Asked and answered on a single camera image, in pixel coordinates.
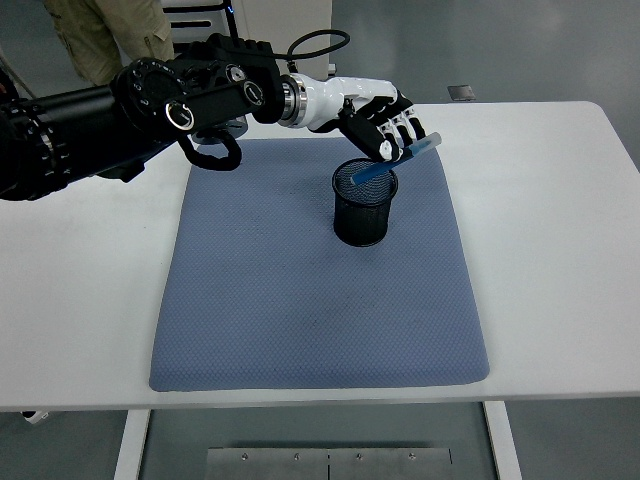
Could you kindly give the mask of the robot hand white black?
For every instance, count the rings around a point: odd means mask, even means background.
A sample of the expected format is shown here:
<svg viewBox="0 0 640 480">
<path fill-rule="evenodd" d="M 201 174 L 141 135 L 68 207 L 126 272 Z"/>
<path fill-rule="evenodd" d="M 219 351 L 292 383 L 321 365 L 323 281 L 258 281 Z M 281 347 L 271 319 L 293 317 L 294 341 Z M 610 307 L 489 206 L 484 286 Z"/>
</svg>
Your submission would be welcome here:
<svg viewBox="0 0 640 480">
<path fill-rule="evenodd" d="M 391 82 L 335 77 L 316 81 L 299 77 L 304 108 L 296 125 L 315 133 L 339 131 L 366 157 L 396 162 L 426 137 L 414 104 Z"/>
</svg>

